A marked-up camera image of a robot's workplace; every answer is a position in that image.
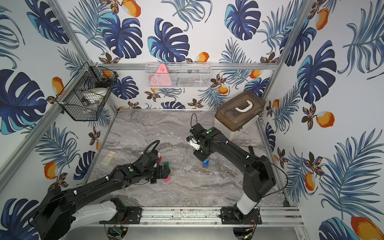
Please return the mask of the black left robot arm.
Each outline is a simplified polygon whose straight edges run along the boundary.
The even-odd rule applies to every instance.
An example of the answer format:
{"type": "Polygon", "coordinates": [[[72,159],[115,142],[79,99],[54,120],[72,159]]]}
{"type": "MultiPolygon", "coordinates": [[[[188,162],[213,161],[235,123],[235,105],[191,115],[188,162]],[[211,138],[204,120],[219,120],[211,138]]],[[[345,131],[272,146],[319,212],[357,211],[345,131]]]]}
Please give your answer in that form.
{"type": "Polygon", "coordinates": [[[42,240],[58,240],[70,231],[75,213],[89,203],[117,190],[138,184],[141,180],[155,184],[167,179],[170,167],[160,164],[158,152],[142,154],[132,164],[117,165],[103,178],[80,187],[62,191],[60,187],[48,190],[32,219],[42,240]]]}

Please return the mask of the blue lego brick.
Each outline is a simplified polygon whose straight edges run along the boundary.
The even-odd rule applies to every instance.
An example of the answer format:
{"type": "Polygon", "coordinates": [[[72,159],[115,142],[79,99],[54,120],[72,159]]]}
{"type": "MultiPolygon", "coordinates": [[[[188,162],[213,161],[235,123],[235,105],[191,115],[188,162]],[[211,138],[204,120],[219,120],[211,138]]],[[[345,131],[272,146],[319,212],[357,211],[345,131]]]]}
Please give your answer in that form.
{"type": "Polygon", "coordinates": [[[209,159],[206,159],[203,161],[202,166],[208,166],[209,167],[209,159]]]}

